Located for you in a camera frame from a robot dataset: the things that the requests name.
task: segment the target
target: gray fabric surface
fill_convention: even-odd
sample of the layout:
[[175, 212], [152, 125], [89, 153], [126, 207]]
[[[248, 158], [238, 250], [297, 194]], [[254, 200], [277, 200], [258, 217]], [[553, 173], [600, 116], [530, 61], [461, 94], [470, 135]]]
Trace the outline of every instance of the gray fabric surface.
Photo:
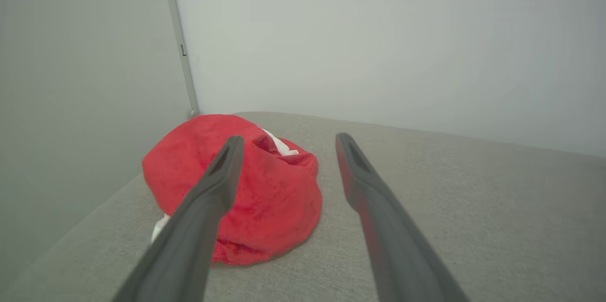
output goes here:
[[[335, 134], [350, 133], [473, 301], [606, 300], [606, 159], [310, 116], [242, 113], [318, 157], [322, 216], [288, 254], [217, 267], [208, 301], [376, 301]], [[7, 301], [110, 301], [162, 213], [137, 177], [21, 277]]]

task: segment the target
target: white wall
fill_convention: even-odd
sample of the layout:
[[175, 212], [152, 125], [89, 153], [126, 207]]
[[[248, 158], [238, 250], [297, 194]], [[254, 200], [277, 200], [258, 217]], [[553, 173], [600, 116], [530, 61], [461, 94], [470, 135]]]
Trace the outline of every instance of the white wall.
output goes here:
[[0, 293], [189, 110], [167, 0], [0, 0]]
[[205, 113], [606, 156], [606, 0], [178, 0]]

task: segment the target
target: red fleece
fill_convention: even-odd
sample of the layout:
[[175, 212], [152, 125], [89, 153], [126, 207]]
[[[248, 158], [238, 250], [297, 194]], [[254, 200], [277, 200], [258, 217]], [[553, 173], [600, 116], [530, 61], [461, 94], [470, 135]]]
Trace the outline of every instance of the red fleece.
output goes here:
[[176, 127], [143, 159], [143, 175], [160, 208], [173, 215], [226, 140], [244, 138], [236, 202], [221, 219], [213, 262], [251, 265], [305, 240], [320, 219], [318, 160], [281, 139], [299, 155], [282, 157], [257, 125], [233, 115], [203, 115]]

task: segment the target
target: red cloth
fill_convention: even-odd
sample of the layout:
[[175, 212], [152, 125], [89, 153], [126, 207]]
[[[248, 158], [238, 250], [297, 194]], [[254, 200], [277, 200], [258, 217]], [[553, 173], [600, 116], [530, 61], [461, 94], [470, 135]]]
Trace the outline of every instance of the red cloth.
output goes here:
[[221, 219], [213, 262], [250, 265], [290, 250], [320, 219], [318, 160], [281, 139], [299, 155], [282, 157], [257, 125], [233, 115], [203, 115], [176, 127], [143, 159], [143, 175], [160, 208], [172, 216], [226, 140], [244, 138], [236, 201]]

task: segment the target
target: white fabric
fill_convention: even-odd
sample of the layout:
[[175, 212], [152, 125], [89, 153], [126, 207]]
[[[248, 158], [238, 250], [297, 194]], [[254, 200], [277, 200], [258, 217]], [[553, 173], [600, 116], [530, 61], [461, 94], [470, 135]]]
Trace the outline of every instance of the white fabric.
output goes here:
[[160, 231], [162, 231], [162, 229], [164, 229], [164, 227], [166, 226], [166, 223], [169, 222], [169, 219], [170, 219], [170, 216], [165, 213], [164, 217], [156, 222], [156, 225], [153, 227], [153, 233], [151, 234], [152, 235], [151, 242], [156, 240], [156, 237], [158, 237], [158, 235], [160, 235]]
[[[271, 137], [271, 139], [273, 140], [273, 143], [276, 144], [277, 151], [279, 151], [279, 153], [282, 155], [282, 157], [286, 157], [288, 155], [299, 154], [299, 151], [297, 151], [296, 149], [290, 149], [290, 147], [288, 147], [288, 145], [286, 145], [284, 142], [282, 142], [282, 140], [276, 138], [268, 130], [266, 130], [266, 129], [262, 129], [262, 130]], [[152, 235], [151, 242], [156, 240], [156, 237], [158, 237], [158, 235], [160, 235], [160, 231], [162, 231], [162, 229], [164, 229], [164, 227], [166, 226], [166, 223], [169, 222], [169, 219], [170, 219], [170, 216], [167, 214], [164, 214], [164, 217], [156, 222], [156, 225], [153, 227], [153, 233], [151, 234]]]
[[282, 142], [282, 140], [276, 138], [275, 136], [273, 136], [272, 133], [270, 133], [268, 130], [266, 129], [262, 129], [264, 132], [266, 132], [266, 134], [268, 134], [271, 139], [273, 140], [273, 143], [276, 144], [277, 147], [277, 151], [280, 152], [280, 154], [282, 155], [282, 157], [286, 156], [286, 155], [295, 155], [295, 154], [299, 154], [299, 151], [297, 151], [296, 149], [290, 149], [290, 147], [288, 147], [284, 142]]

